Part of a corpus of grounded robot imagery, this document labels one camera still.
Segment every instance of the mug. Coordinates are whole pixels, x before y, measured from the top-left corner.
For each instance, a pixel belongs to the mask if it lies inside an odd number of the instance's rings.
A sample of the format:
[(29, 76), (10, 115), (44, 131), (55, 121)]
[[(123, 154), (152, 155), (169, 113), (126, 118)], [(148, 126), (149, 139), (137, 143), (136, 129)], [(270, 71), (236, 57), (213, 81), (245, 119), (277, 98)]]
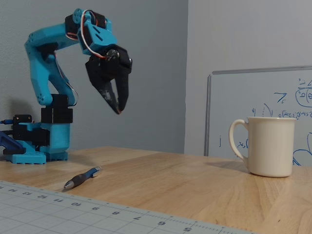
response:
[[(229, 129), (230, 146), (247, 169), (259, 176), (287, 177), (293, 169), (295, 118), (248, 117), (235, 120)], [(234, 129), (242, 124), (248, 131), (248, 157), (234, 143)]]

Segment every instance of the robotic arm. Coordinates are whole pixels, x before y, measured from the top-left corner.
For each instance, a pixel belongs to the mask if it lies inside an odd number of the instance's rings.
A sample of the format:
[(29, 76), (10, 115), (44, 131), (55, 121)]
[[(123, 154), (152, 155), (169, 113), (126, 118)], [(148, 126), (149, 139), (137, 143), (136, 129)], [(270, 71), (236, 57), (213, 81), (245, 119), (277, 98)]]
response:
[[(77, 99), (68, 78), (60, 68), (56, 51), (80, 44), (90, 55), (86, 62), (89, 80), (109, 106), (120, 114), (128, 99), (128, 75), (132, 60), (125, 49), (116, 45), (112, 23), (91, 10), (77, 9), (65, 23), (35, 31), (29, 35), (25, 48), (30, 60), (31, 82), (41, 109), (41, 121), (31, 115), (14, 115), (0, 121), (12, 124), (12, 130), (0, 131), (3, 153), (12, 163), (44, 164), (51, 160), (67, 160), (70, 146), (70, 124)], [(115, 79), (118, 99), (112, 89)], [(49, 82), (58, 94), (51, 94)]]
[[(110, 107), (120, 114), (128, 99), (128, 75), (132, 60), (125, 49), (116, 45), (112, 23), (91, 10), (76, 9), (65, 18), (65, 23), (35, 31), (25, 43), (30, 60), (31, 82), (40, 105), (50, 106), (53, 96), (48, 81), (59, 94), (67, 95), (67, 106), (76, 104), (74, 89), (60, 68), (55, 51), (80, 44), (86, 62), (89, 80)], [(112, 89), (115, 79), (118, 99)]]

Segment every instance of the blue pen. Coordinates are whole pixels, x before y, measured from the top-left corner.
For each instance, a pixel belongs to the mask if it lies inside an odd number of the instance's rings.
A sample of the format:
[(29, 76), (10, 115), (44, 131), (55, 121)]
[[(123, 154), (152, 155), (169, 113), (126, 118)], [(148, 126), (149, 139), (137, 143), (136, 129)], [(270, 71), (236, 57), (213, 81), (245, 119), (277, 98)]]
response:
[(82, 184), (87, 179), (96, 177), (99, 174), (100, 170), (101, 170), (101, 167), (94, 167), (94, 168), (88, 170), (87, 172), (85, 172), (83, 174), (77, 175), (77, 176), (73, 177), (71, 180), (69, 180), (64, 185), (64, 188), (65, 189), (72, 189), (72, 188)]

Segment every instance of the gray cutting mat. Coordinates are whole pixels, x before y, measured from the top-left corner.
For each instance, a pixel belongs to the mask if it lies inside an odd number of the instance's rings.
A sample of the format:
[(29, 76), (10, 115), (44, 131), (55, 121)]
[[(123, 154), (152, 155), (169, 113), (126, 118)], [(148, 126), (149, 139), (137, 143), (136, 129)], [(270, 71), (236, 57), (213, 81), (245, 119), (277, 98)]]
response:
[(0, 181), (1, 234), (251, 234)]

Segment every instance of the white wall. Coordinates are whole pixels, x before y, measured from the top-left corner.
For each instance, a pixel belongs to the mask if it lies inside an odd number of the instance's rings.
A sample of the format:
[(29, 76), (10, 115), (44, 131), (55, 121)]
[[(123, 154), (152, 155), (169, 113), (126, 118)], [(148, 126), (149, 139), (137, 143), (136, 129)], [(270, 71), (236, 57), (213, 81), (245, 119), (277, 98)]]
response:
[(310, 0), (189, 0), (186, 154), (204, 152), (212, 71), (312, 65), (311, 10)]

